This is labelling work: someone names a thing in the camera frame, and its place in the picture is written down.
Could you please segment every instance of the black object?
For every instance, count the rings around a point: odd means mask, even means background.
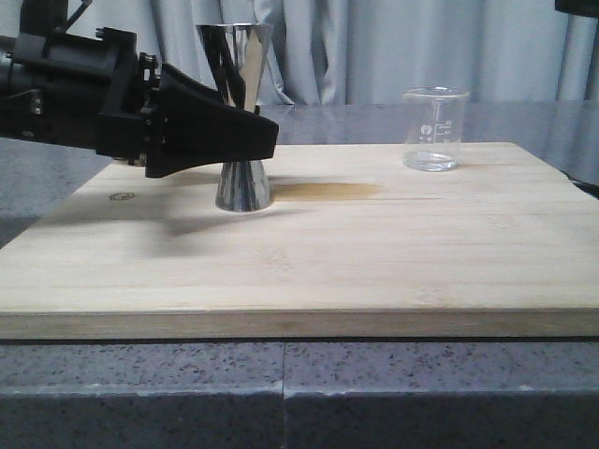
[[[226,105],[172,65],[136,53],[134,33],[66,33],[68,0],[24,0],[19,35],[0,36],[0,136],[96,150],[161,178],[273,156],[278,125]]]
[[[555,8],[568,14],[599,17],[599,0],[555,0]]]

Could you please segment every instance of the white curtain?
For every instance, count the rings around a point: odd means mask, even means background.
[[[0,34],[14,31],[0,0]],[[78,2],[71,0],[71,9]],[[135,31],[212,85],[195,24],[274,27],[260,103],[385,104],[416,85],[470,88],[474,101],[599,99],[597,20],[553,0],[95,0],[71,32]]]

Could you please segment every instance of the cocktail jigger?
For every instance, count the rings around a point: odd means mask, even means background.
[[[197,25],[216,87],[225,103],[256,112],[260,80],[270,45],[267,24]],[[262,161],[223,165],[216,206],[223,210],[261,210],[270,204],[269,179]]]

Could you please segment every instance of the speckled gray surface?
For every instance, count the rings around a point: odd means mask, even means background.
[[[405,137],[401,105],[262,110],[283,144]],[[464,140],[599,183],[597,123],[597,103],[472,105]],[[108,162],[1,138],[0,159],[0,247]],[[599,447],[598,388],[599,341],[13,342],[0,447]]]

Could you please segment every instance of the wooden board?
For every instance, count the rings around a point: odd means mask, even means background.
[[[599,335],[599,202],[512,144],[404,150],[281,146],[254,213],[115,163],[0,250],[0,338]]]

